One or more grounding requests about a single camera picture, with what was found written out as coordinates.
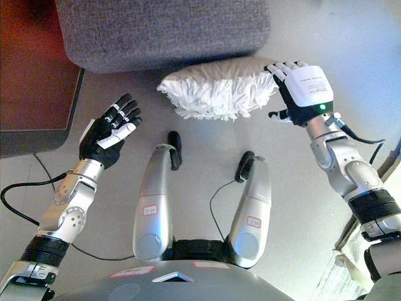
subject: white robotic hand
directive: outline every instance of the white robotic hand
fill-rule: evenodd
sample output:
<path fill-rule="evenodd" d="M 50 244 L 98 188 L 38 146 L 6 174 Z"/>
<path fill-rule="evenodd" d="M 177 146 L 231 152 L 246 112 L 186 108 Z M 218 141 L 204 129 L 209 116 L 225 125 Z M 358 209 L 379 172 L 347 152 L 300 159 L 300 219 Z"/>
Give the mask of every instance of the white robotic hand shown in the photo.
<path fill-rule="evenodd" d="M 124 139 L 141 123 L 137 102 L 121 96 L 99 119 L 88 124 L 80 142 L 80 159 L 101 162 L 105 169 L 117 162 Z"/>
<path fill-rule="evenodd" d="M 287 110 L 270 112 L 270 118 L 304 127 L 312 118 L 333 112 L 333 90 L 319 66 L 287 61 L 264 69 L 273 74 L 287 105 Z"/>

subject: robot finger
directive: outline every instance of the robot finger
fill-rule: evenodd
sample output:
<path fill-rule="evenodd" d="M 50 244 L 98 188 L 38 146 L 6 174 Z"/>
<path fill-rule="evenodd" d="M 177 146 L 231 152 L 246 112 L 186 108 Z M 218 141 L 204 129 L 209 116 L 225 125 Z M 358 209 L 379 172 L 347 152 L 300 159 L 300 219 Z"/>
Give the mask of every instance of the robot finger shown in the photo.
<path fill-rule="evenodd" d="M 269 65 L 265 66 L 264 69 L 268 72 L 270 72 L 273 75 L 276 75 L 276 77 L 283 82 L 286 79 L 286 75 L 276 66 L 274 65 Z"/>
<path fill-rule="evenodd" d="M 107 148 L 119 143 L 123 139 L 127 138 L 127 136 L 129 134 L 131 134 L 136 128 L 137 128 L 137 126 L 131 122 L 124 124 L 119 129 L 113 130 L 112 134 L 109 137 L 98 141 L 97 144 L 101 148 L 107 149 Z"/>
<path fill-rule="evenodd" d="M 119 113 L 122 115 L 122 117 L 127 116 L 133 109 L 135 109 L 136 107 L 138 107 L 138 103 L 136 100 L 132 100 L 131 102 L 129 102 L 126 106 L 124 106 L 124 108 L 121 109 L 121 111 L 119 111 Z"/>
<path fill-rule="evenodd" d="M 276 67 L 280 68 L 280 70 L 285 74 L 289 75 L 291 73 L 291 69 L 288 68 L 286 65 L 283 63 L 275 63 Z"/>
<path fill-rule="evenodd" d="M 269 117 L 280 122 L 291 122 L 291 119 L 288 115 L 288 110 L 269 112 Z"/>
<path fill-rule="evenodd" d="M 291 70 L 299 69 L 299 66 L 294 63 L 293 61 L 286 61 L 285 65 L 290 68 Z"/>
<path fill-rule="evenodd" d="M 129 111 L 131 111 L 137 105 L 138 103 L 135 100 L 132 100 L 131 102 L 128 102 L 126 106 L 124 106 L 124 108 L 118 111 L 117 116 L 113 119 L 112 122 L 113 129 L 116 129 L 121 124 L 125 116 L 129 113 Z"/>
<path fill-rule="evenodd" d="M 308 66 L 308 64 L 305 63 L 304 61 L 296 61 L 295 63 L 296 63 L 298 66 L 300 66 L 300 67 Z"/>
<path fill-rule="evenodd" d="M 141 111 L 140 111 L 139 108 L 136 108 L 135 110 L 133 110 L 127 116 L 124 117 L 121 125 L 124 125 L 124 124 L 126 124 L 128 122 L 133 122 L 133 120 L 135 120 L 136 116 L 138 116 L 139 114 L 141 114 Z"/>
<path fill-rule="evenodd" d="M 113 105 L 110 106 L 110 108 L 108 108 L 108 110 L 103 114 L 102 118 L 107 122 L 111 122 L 117 116 L 118 111 L 131 99 L 132 96 L 130 94 L 121 96 Z"/>

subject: gray couch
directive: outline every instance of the gray couch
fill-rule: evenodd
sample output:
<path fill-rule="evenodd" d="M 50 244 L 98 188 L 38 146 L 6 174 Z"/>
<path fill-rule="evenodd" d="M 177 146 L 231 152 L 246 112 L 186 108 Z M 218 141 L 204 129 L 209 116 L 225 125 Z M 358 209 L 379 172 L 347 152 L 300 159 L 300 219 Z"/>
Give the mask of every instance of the gray couch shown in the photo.
<path fill-rule="evenodd" d="M 249 55 L 269 35 L 268 0 L 56 0 L 70 60 L 92 72 Z"/>

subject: black cable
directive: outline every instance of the black cable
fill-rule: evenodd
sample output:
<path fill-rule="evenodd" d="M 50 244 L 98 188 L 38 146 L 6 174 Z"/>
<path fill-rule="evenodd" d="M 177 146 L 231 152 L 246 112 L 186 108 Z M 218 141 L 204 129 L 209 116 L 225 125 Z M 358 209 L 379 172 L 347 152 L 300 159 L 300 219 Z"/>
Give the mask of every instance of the black cable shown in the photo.
<path fill-rule="evenodd" d="M 214 197 L 216 196 L 216 194 L 217 194 L 217 193 L 219 193 L 219 191 L 220 191 L 222 188 L 224 188 L 224 187 L 226 187 L 226 186 L 230 185 L 231 183 L 234 183 L 235 181 L 236 181 L 236 180 L 232 180 L 231 182 L 228 182 L 227 184 L 225 184 L 225 185 L 221 186 L 221 187 L 220 187 L 218 190 L 216 190 L 216 192 L 213 194 L 213 196 L 212 196 L 211 200 L 209 201 L 209 207 L 210 207 L 210 209 L 211 209 L 211 214 L 212 214 L 212 217 L 213 217 L 214 223 L 216 224 L 217 230 L 219 230 L 219 233 L 220 233 L 220 235 L 221 235 L 221 238 L 223 239 L 223 241 L 224 241 L 224 236 L 223 236 L 223 234 L 221 233 L 221 230 L 220 230 L 219 224 L 217 224 L 217 221 L 216 221 L 216 219 L 215 219 L 215 217 L 214 217 L 214 214 L 213 214 L 213 209 L 212 209 L 212 200 L 214 199 Z"/>
<path fill-rule="evenodd" d="M 8 210 L 10 210 L 10 211 L 13 212 L 14 214 L 16 214 L 16 215 L 18 215 L 18 216 L 20 216 L 20 217 L 26 219 L 27 221 L 31 222 L 32 224 L 35 224 L 36 226 L 39 226 L 39 222 L 38 222 L 38 221 L 36 221 L 35 219 L 30 218 L 29 216 L 26 216 L 25 214 L 21 213 L 21 212 L 18 211 L 17 209 L 13 208 L 13 207 L 7 202 L 6 197 L 5 197 L 6 192 L 9 191 L 9 190 L 12 189 L 12 188 L 15 188 L 15 187 L 21 187 L 21 186 L 40 186 L 40 185 L 46 185 L 46 184 L 53 184 L 54 182 L 57 182 L 57 181 L 59 181 L 59 180 L 61 180 L 61 179 L 64 179 L 64 178 L 66 177 L 67 173 L 64 172 L 64 173 L 60 174 L 59 176 L 55 177 L 54 179 L 52 179 L 51 176 L 50 176 L 50 174 L 49 174 L 49 172 L 48 172 L 48 170 L 47 170 L 47 168 L 44 166 L 44 164 L 43 164 L 42 161 L 39 159 L 39 157 L 38 157 L 36 154 L 33 154 L 33 155 L 34 155 L 34 157 L 36 158 L 36 160 L 38 160 L 38 162 L 42 165 L 44 171 L 47 173 L 47 175 L 48 175 L 48 177 L 50 178 L 50 180 L 49 180 L 49 181 L 45 181 L 45 182 L 27 182 L 27 183 L 17 183 L 17 184 L 9 185 L 9 186 L 7 186 L 6 188 L 4 188 L 4 189 L 1 191 L 0 198 L 1 198 L 1 201 L 3 202 L 3 205 L 5 205 L 5 207 L 6 207 Z M 86 252 L 85 250 L 82 250 L 81 248 L 77 247 L 77 246 L 74 245 L 73 243 L 71 244 L 71 246 L 72 246 L 73 248 L 77 249 L 78 251 L 80 251 L 80 252 L 82 252 L 82 253 L 84 253 L 84 254 L 86 254 L 86 255 L 88 255 L 88 256 L 91 256 L 91 257 L 93 257 L 93 258 L 99 259 L 99 260 L 120 261 L 120 260 L 126 260 L 126 259 L 129 259 L 129 258 L 135 257 L 135 255 L 130 255 L 130 256 L 127 256 L 127 257 L 123 257 L 123 258 L 102 258 L 102 257 L 96 256 L 96 255 L 92 255 L 92 254 Z"/>
<path fill-rule="evenodd" d="M 370 160 L 369 160 L 369 164 L 370 164 L 370 165 L 373 164 L 373 162 L 374 162 L 374 160 L 375 160 L 375 158 L 376 158 L 376 155 L 377 155 L 377 153 L 379 152 L 379 150 L 382 148 L 382 146 L 383 146 L 383 143 L 380 143 L 380 144 L 376 147 L 375 152 L 373 153 L 373 155 L 371 156 L 371 158 L 370 158 Z"/>
<path fill-rule="evenodd" d="M 43 170 L 45 171 L 45 173 L 48 175 L 49 179 L 51 179 L 50 173 L 48 172 L 48 169 L 44 166 L 44 164 L 42 163 L 42 161 L 38 158 L 38 156 L 36 155 L 36 153 L 33 153 L 33 156 L 36 158 L 36 160 L 38 160 L 39 164 L 42 165 Z M 53 187 L 53 191 L 56 191 L 55 185 L 53 183 L 51 183 L 51 187 Z"/>
<path fill-rule="evenodd" d="M 346 124 L 340 127 L 342 131 L 344 131 L 348 136 L 350 136 L 352 139 L 355 139 L 356 141 L 366 143 L 366 144 L 378 144 L 378 143 L 383 143 L 386 141 L 386 139 L 381 139 L 381 140 L 367 140 L 360 138 L 356 133 L 354 133 L 349 126 Z"/>
<path fill-rule="evenodd" d="M 346 124 L 343 125 L 342 127 L 340 127 L 342 131 L 344 131 L 344 133 L 346 133 L 348 136 L 350 136 L 352 139 L 365 143 L 365 144 L 378 144 L 378 146 L 375 149 L 375 152 L 372 154 L 370 160 L 369 160 L 369 164 L 372 165 L 377 153 L 379 152 L 379 150 L 382 148 L 384 142 L 386 141 L 386 139 L 380 139 L 380 140 L 367 140 L 367 139 L 363 139 L 361 137 L 359 137 L 358 135 L 356 135 L 356 133 L 354 133 L 354 131 L 352 131 L 352 129 L 349 128 L 349 126 L 347 126 Z"/>
<path fill-rule="evenodd" d="M 71 246 L 73 246 L 74 248 L 76 248 L 78 251 L 80 251 L 80 252 L 82 252 L 82 253 L 84 253 L 84 254 L 86 254 L 86 255 L 88 255 L 88 256 L 91 256 L 91 257 L 93 257 L 93 258 L 99 259 L 99 260 L 120 261 L 120 260 L 126 260 L 126 259 L 130 259 L 130 258 L 135 257 L 135 255 L 131 255 L 131 256 L 127 256 L 127 257 L 123 257 L 123 258 L 102 258 L 102 257 L 97 257 L 97 256 L 95 256 L 95 255 L 92 255 L 92 254 L 90 254 L 90 253 L 88 253 L 88 252 L 86 252 L 86 251 L 80 249 L 79 247 L 77 247 L 77 246 L 74 245 L 73 243 L 71 244 Z"/>
<path fill-rule="evenodd" d="M 26 219 L 27 221 L 30 221 L 32 224 L 35 224 L 36 226 L 39 226 L 39 222 L 38 221 L 36 221 L 33 218 L 30 218 L 29 216 L 26 216 L 25 214 L 19 212 L 17 209 L 13 208 L 9 203 L 7 203 L 6 192 L 9 191 L 12 188 L 15 188 L 15 187 L 40 186 L 40 185 L 51 184 L 51 183 L 57 182 L 57 181 L 59 181 L 61 179 L 64 179 L 66 177 L 66 175 L 67 175 L 67 173 L 64 172 L 64 173 L 60 174 L 59 176 L 55 177 L 54 179 L 50 179 L 49 181 L 45 181 L 45 182 L 28 182 L 28 183 L 17 183 L 17 184 L 9 185 L 9 186 L 7 186 L 6 188 L 4 188 L 1 191 L 1 194 L 0 194 L 1 201 L 3 202 L 3 205 L 5 205 L 5 207 L 8 210 L 10 210 L 12 213 L 14 213 L 14 214 Z"/>

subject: white pillow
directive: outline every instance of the white pillow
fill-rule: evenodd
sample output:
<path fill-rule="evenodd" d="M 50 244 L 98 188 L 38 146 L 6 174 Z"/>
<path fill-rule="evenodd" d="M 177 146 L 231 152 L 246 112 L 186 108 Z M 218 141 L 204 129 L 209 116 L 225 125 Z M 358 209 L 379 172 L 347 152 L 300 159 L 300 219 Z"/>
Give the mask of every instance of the white pillow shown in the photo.
<path fill-rule="evenodd" d="M 187 119 L 235 120 L 266 105 L 276 84 L 263 67 L 273 60 L 254 56 L 190 66 L 167 75 L 157 87 Z"/>

